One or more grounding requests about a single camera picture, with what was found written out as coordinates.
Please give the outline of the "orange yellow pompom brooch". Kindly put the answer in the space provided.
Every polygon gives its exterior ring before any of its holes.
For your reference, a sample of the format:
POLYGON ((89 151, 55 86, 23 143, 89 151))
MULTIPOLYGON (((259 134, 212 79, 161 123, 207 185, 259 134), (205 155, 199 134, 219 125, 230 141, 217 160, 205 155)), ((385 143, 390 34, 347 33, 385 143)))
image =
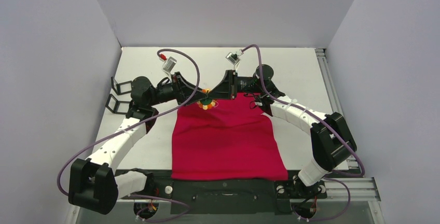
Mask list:
POLYGON ((218 102, 212 99, 205 99, 198 101, 197 105, 203 110, 209 110, 215 108, 218 105, 218 102))

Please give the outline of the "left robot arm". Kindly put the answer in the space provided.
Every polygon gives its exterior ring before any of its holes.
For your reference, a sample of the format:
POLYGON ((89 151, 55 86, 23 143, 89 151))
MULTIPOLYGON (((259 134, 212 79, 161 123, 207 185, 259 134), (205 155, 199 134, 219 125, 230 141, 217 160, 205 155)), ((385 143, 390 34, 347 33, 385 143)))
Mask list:
POLYGON ((155 184, 149 179, 150 173, 132 169, 116 176, 116 169, 154 126, 160 115, 155 105, 176 100, 179 106, 184 106, 205 98, 208 92, 175 73, 156 87, 147 77, 137 77, 131 81, 130 93, 129 109, 119 129, 90 156, 72 163, 68 188, 70 204, 108 214, 117 200, 132 193, 142 198, 151 197, 155 184))

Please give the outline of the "red t-shirt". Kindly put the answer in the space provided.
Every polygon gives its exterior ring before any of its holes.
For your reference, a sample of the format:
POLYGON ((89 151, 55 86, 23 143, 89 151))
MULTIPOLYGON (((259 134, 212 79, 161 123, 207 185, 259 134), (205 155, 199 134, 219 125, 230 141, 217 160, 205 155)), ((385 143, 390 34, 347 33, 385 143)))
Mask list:
POLYGON ((177 111, 172 178, 286 180, 288 172, 271 120, 240 94, 207 110, 194 103, 177 111))

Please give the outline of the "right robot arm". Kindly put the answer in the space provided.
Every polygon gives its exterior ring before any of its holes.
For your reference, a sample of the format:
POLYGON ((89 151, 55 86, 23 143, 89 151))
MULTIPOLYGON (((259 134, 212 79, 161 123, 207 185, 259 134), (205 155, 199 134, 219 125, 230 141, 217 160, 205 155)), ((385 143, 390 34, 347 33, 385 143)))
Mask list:
POLYGON ((308 134, 312 159, 292 183, 293 191, 305 197, 313 190, 314 184, 354 155, 357 146, 340 113, 325 114, 295 102, 275 86, 273 76, 272 67, 266 64, 258 66, 251 77, 238 76, 235 70, 227 70, 213 90, 205 91, 206 98, 233 100, 238 93, 248 94, 264 113, 285 120, 308 134))

